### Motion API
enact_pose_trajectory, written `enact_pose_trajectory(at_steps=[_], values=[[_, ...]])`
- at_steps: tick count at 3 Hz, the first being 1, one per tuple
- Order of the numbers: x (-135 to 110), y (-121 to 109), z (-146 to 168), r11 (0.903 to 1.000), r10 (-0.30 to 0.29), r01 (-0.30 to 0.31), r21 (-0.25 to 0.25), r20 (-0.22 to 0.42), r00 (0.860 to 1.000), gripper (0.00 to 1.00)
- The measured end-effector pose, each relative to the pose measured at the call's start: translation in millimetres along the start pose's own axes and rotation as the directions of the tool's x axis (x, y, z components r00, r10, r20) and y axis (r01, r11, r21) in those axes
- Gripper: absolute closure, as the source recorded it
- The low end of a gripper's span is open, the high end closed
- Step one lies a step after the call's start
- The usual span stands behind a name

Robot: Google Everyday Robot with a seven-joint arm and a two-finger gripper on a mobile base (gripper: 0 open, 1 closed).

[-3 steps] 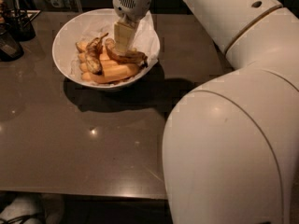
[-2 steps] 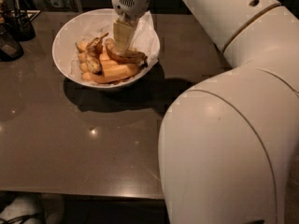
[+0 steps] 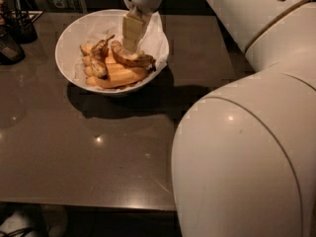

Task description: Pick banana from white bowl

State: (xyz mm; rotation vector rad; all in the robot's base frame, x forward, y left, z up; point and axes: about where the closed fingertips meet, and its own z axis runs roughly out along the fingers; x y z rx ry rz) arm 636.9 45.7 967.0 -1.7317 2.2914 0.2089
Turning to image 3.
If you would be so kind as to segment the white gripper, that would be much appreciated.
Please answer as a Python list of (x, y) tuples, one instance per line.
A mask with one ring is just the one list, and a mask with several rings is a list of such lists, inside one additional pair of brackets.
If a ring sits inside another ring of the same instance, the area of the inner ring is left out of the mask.
[(162, 0), (123, 0), (129, 10), (137, 8), (141, 14), (126, 13), (122, 18), (122, 45), (125, 49), (136, 52), (138, 44), (146, 33), (154, 13)]

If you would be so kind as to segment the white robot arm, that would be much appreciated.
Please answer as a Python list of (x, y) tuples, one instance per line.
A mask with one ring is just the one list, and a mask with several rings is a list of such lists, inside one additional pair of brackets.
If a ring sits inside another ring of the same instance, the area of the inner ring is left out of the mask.
[(255, 72), (202, 97), (178, 125), (182, 237), (312, 237), (316, 3), (206, 1)]

